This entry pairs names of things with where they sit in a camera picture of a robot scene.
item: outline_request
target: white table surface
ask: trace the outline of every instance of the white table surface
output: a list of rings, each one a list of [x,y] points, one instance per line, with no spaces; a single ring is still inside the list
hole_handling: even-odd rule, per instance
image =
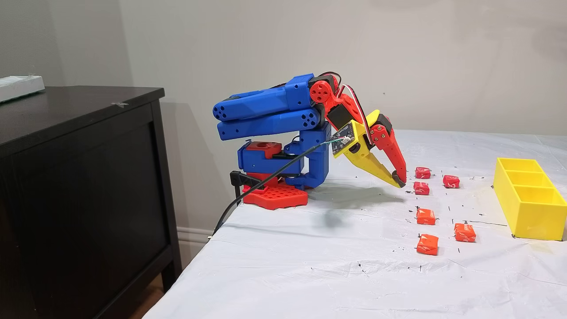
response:
[[[331,158],[306,206],[239,206],[144,318],[567,318],[567,242],[512,238],[507,226],[483,223],[471,223],[476,242],[457,242],[452,225],[507,225],[490,187],[496,157],[536,159],[565,197],[567,137],[396,138],[405,188]],[[429,196],[406,193],[416,166],[436,174],[424,181]],[[459,176],[461,188],[446,190],[442,174]],[[417,205],[437,223],[417,225]],[[437,256],[416,252],[424,233],[439,237]]]

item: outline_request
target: baseboard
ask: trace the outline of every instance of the baseboard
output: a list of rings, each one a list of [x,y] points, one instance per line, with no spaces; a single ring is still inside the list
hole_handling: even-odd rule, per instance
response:
[[[193,260],[199,251],[208,242],[208,237],[213,234],[212,230],[177,227],[179,236],[179,250],[181,252],[181,265],[183,268]]]
[[[209,241],[209,236],[213,235],[212,230],[177,227],[177,236],[180,241],[198,242],[206,244]]]

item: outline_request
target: red wrapped candy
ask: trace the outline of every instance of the red wrapped candy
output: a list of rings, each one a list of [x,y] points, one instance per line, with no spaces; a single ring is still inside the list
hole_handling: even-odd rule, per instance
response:
[[[445,188],[459,188],[459,182],[459,178],[456,176],[443,176],[443,185],[445,185]]]
[[[431,177],[431,170],[427,167],[416,167],[416,178],[427,179]]]
[[[418,224],[435,225],[435,214],[431,209],[418,208],[416,218]]]
[[[417,243],[417,252],[426,255],[437,255],[439,237],[422,234]]]
[[[424,182],[413,182],[413,190],[417,195],[429,195],[429,185]]]
[[[475,230],[469,224],[455,224],[455,239],[458,241],[473,242],[476,239]]]

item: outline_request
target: circuit board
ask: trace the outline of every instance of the circuit board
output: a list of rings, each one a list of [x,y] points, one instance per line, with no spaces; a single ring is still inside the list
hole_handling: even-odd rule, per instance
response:
[[[355,140],[353,123],[351,121],[348,122],[345,126],[341,127],[335,134],[333,134],[333,136],[331,136],[331,140],[334,138],[345,137],[345,136],[350,137],[350,142],[346,144],[343,144],[342,141],[335,141],[331,143],[333,155],[336,155],[338,152],[342,151],[344,148],[346,148],[349,144],[351,144]]]

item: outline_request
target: yellow divider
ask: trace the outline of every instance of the yellow divider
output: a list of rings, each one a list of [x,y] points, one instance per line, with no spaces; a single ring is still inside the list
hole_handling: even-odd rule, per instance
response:
[[[562,239],[567,203],[536,160],[498,158],[494,191],[514,236]]]

